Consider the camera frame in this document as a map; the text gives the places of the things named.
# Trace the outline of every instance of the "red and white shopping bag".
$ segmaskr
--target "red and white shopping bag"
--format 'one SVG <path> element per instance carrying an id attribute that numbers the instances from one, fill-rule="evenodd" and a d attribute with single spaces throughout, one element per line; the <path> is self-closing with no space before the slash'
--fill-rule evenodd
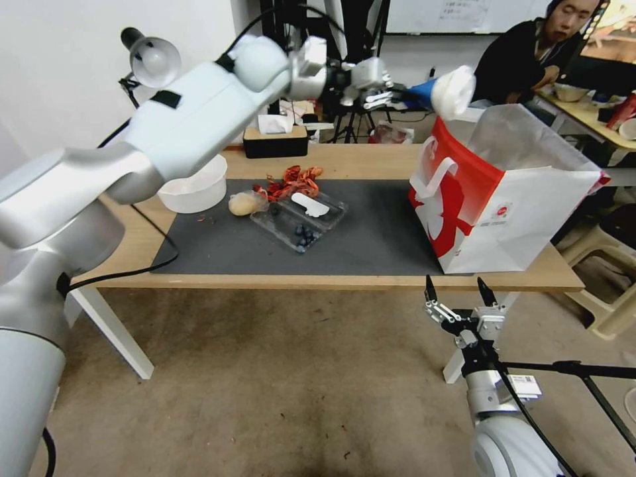
<path id="1" fill-rule="evenodd" d="M 410 182 L 444 272 L 476 273 L 525 270 L 603 180 L 525 108 L 505 105 L 484 112 L 467 147 L 437 119 Z"/>

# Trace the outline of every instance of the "bowl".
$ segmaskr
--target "bowl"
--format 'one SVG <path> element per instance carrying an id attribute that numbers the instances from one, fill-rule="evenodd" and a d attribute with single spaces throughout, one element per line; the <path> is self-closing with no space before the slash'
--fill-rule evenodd
<path id="1" fill-rule="evenodd" d="M 583 89 L 561 83 L 555 83 L 555 91 L 556 97 L 566 103 L 575 103 L 576 101 L 581 100 L 587 93 L 590 92 L 589 89 Z"/>
<path id="2" fill-rule="evenodd" d="M 157 195 L 173 212 L 201 212 L 214 207 L 225 197 L 226 172 L 227 161 L 223 156 L 216 155 L 193 176 L 167 182 Z"/>
<path id="3" fill-rule="evenodd" d="M 621 124 L 618 133 L 628 140 L 636 140 L 636 118 L 628 119 Z"/>

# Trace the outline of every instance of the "plastic chair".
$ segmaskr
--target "plastic chair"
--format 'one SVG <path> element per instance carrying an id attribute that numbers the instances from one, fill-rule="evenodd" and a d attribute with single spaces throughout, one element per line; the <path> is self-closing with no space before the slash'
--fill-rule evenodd
<path id="1" fill-rule="evenodd" d="M 573 267 L 587 257 L 602 255 L 604 260 L 623 270 L 634 281 L 635 221 L 636 204 L 616 209 L 587 235 L 564 250 L 563 258 Z M 636 322 L 636 283 L 629 286 L 613 303 L 606 303 L 587 290 L 566 295 L 594 316 L 594 322 L 588 329 L 603 339 L 616 338 Z"/>

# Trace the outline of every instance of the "red bottle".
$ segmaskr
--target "red bottle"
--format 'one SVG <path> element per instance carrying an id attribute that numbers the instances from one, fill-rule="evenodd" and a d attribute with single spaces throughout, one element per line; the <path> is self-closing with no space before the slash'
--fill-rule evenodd
<path id="1" fill-rule="evenodd" d="M 618 110 L 614 113 L 614 116 L 608 122 L 607 127 L 614 131 L 618 131 L 618 128 L 626 122 L 629 118 L 636 114 L 636 91 L 631 92 L 623 104 L 618 107 Z"/>

